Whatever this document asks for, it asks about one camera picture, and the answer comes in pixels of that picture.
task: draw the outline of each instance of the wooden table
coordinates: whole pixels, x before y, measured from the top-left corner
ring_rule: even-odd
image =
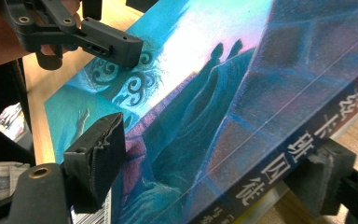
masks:
[[[120,30],[127,30],[141,16],[141,12],[125,7],[125,0],[103,1],[102,22]],[[93,56],[82,50],[67,52],[64,54],[62,68],[47,71],[39,67],[33,54],[24,57],[37,164],[54,162],[44,107],[45,101],[92,58]],[[358,119],[338,138],[338,142],[358,155]],[[260,223],[342,223],[345,216],[344,212],[338,217],[324,217],[315,220],[305,211],[296,197],[291,192],[288,192],[269,210],[260,220]]]

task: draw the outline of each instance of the blue book cover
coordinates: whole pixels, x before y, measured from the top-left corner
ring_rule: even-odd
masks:
[[[130,69],[95,58],[45,103],[56,162],[124,114],[115,223],[230,223],[358,111],[358,0],[160,0]]]

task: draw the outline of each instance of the black clamp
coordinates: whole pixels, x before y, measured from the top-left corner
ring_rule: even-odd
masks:
[[[101,0],[95,4],[84,1],[83,10],[94,18],[101,18]],[[60,0],[0,0],[0,14],[14,29],[21,45],[36,52],[39,65],[48,70],[62,65],[62,49],[86,52],[120,66],[135,66],[141,55],[143,41],[118,29],[107,26],[93,18],[76,26],[76,19]],[[40,52],[42,45],[50,45],[53,56]]]

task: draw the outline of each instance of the book spine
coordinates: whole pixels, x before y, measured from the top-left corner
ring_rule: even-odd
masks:
[[[232,223],[358,113],[358,77],[191,223]]]

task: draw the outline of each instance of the book cover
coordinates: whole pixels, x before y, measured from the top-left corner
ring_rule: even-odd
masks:
[[[94,59],[45,103],[57,162],[125,116],[115,223],[230,223],[358,111],[358,0],[160,0],[139,64]]]

